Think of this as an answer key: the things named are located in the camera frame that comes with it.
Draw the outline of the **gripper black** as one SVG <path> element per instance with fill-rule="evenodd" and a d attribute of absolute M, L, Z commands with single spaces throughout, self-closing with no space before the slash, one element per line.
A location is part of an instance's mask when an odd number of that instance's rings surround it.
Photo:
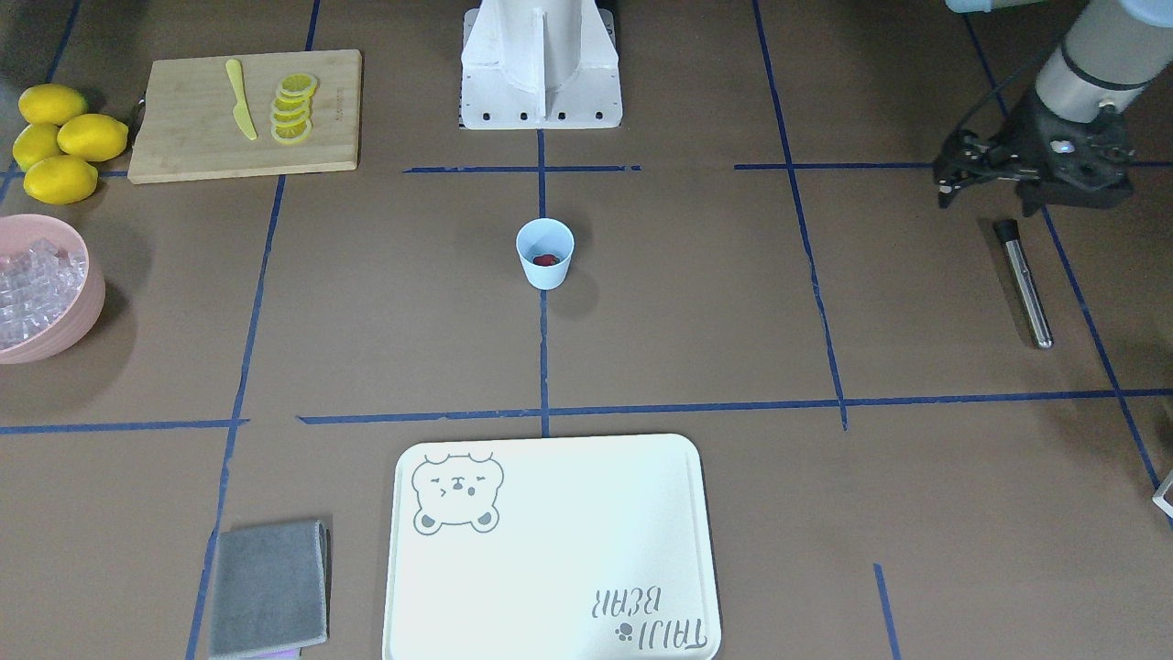
<path fill-rule="evenodd" d="M 1099 104 L 1093 120 L 1082 124 L 1052 113 L 1031 89 L 996 137 L 950 134 L 933 162 L 933 176 L 942 210 L 964 189 L 994 181 L 1015 181 L 1025 217 L 1047 205 L 1111 209 L 1135 191 L 1128 175 L 1134 155 L 1113 102 Z"/>

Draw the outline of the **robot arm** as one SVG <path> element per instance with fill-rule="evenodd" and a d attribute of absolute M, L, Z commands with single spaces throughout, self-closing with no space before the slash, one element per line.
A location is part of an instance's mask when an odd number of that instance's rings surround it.
<path fill-rule="evenodd" d="M 1022 213 L 1044 206 L 1111 209 L 1133 193 L 1135 158 L 1124 113 L 1169 66 L 1168 1 L 1090 1 L 1040 57 L 992 137 L 960 121 L 933 162 L 937 204 L 972 185 L 1010 181 Z"/>

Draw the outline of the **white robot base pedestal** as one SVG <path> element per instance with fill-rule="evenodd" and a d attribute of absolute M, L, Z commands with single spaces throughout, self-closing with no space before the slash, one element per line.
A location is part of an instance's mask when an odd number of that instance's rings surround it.
<path fill-rule="evenodd" d="M 482 1 L 465 12 L 457 125 L 611 129 L 623 120 L 608 1 Z"/>

